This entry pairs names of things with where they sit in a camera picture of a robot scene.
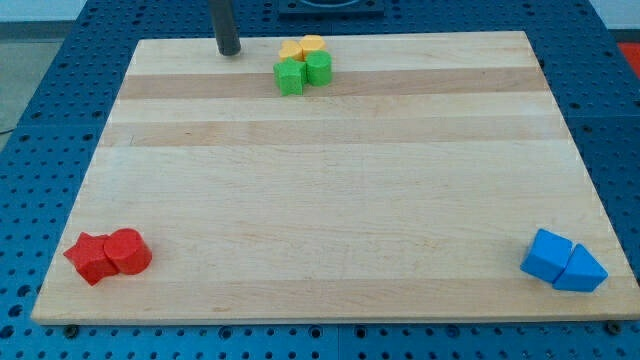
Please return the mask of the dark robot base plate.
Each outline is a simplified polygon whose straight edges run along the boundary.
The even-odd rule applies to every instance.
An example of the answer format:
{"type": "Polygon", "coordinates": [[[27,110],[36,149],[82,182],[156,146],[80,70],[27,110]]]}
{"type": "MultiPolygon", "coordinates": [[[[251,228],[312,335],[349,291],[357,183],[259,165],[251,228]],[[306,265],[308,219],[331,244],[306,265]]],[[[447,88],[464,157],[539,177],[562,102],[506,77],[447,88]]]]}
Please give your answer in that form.
{"type": "Polygon", "coordinates": [[[302,16],[383,15],[384,0],[277,0],[281,18],[302,16]]]}

